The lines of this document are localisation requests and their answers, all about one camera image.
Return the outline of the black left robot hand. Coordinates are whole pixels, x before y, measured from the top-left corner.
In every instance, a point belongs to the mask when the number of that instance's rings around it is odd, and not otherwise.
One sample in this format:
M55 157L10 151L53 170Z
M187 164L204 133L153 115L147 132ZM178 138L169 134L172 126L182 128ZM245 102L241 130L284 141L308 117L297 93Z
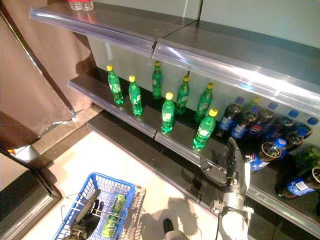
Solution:
M70 227L71 239L87 240L95 231L104 208L104 202L98 199L100 192L101 190L97 189L93 193L75 218Z

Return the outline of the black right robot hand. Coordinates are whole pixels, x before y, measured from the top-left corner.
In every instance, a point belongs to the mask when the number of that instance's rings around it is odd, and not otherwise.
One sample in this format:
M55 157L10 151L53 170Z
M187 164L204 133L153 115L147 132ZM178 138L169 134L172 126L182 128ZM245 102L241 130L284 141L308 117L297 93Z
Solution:
M228 165L226 174L218 173L217 168L211 166L204 156L199 159L200 168L202 173L212 182L223 186L225 193L236 193L242 197L246 196L246 164L242 152L233 137L227 140L229 149Z

